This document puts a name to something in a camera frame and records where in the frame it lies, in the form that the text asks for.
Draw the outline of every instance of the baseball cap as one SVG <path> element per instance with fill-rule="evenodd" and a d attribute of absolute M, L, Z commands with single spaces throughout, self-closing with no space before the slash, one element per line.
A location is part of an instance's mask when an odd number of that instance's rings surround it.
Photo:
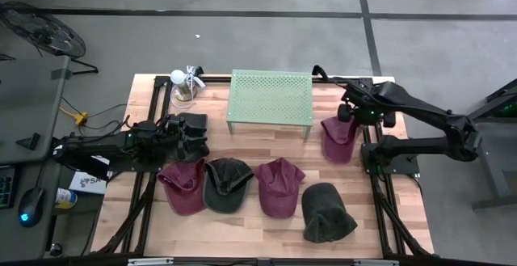
<path fill-rule="evenodd" d="M 348 163 L 354 151 L 359 123 L 352 117 L 348 122 L 337 116 L 322 121 L 323 155 L 334 163 Z"/>
<path fill-rule="evenodd" d="M 304 172 L 285 158 L 258 165 L 258 198 L 262 211 L 270 217 L 291 217 L 296 210 L 298 189 Z"/>
<path fill-rule="evenodd" d="M 334 185 L 314 184 L 301 196 L 304 214 L 304 239 L 324 243 L 345 238 L 357 227 L 354 218 L 347 213 L 341 196 Z"/>
<path fill-rule="evenodd" d="M 196 163 L 176 162 L 157 174 L 169 205 L 177 214 L 189 215 L 204 209 L 204 164 L 204 158 Z"/>
<path fill-rule="evenodd" d="M 241 160 L 219 158 L 206 163 L 204 204 L 217 213 L 235 213 L 241 208 L 252 177 L 253 171 Z"/>

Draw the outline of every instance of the keyboard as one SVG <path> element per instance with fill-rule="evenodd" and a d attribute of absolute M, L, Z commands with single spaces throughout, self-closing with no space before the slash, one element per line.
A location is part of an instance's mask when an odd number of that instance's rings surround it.
<path fill-rule="evenodd" d="M 15 201 L 16 169 L 13 166 L 0 166 L 0 209 L 13 207 Z"/>

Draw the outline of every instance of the cap brim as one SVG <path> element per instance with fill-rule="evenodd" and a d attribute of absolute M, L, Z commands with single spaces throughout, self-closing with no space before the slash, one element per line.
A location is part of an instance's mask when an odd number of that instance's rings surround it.
<path fill-rule="evenodd" d="M 258 198 L 262 211 L 270 217 L 288 218 L 296 211 L 296 203 L 298 202 L 298 191 L 290 196 L 272 196 L 268 194 L 266 185 L 262 182 L 258 183 Z"/>
<path fill-rule="evenodd" d="M 354 152 L 355 141 L 349 141 L 347 144 L 339 145 L 322 130 L 323 146 L 322 151 L 325 158 L 334 163 L 348 163 L 352 158 Z"/>
<path fill-rule="evenodd" d="M 177 192 L 164 184 L 165 194 L 170 207 L 179 215 L 190 215 L 204 209 L 203 187 L 192 192 Z"/>
<path fill-rule="evenodd" d="M 210 181 L 210 177 L 207 173 L 204 178 L 204 205 L 216 213 L 235 213 L 241 208 L 249 185 L 250 182 L 246 181 L 246 185 L 224 196 L 217 191 L 216 186 Z"/>

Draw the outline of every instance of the gray desk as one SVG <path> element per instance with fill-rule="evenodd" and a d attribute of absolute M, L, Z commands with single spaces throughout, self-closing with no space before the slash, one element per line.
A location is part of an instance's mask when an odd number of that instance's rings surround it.
<path fill-rule="evenodd" d="M 61 165 L 52 159 L 44 164 L 38 183 L 44 189 L 43 216 L 36 226 L 19 224 L 18 204 L 23 194 L 36 186 L 41 160 L 49 152 L 68 64 L 68 57 L 0 63 L 0 163 L 18 166 L 14 207 L 0 210 L 0 261 L 41 258 L 52 234 Z M 33 133 L 41 136 L 35 150 L 13 145 L 18 136 Z"/>

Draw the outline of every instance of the fan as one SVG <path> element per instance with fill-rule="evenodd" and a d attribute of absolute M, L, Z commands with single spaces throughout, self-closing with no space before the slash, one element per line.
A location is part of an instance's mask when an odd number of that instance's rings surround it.
<path fill-rule="evenodd" d="M 98 73 L 97 67 L 78 60 L 86 54 L 84 40 L 59 19 L 35 12 L 37 10 L 37 7 L 27 3 L 6 2 L 0 5 L 0 21 L 33 44 L 40 54 L 40 50 L 44 50 L 54 56 L 68 56 L 71 61 L 92 69 L 74 74 Z"/>

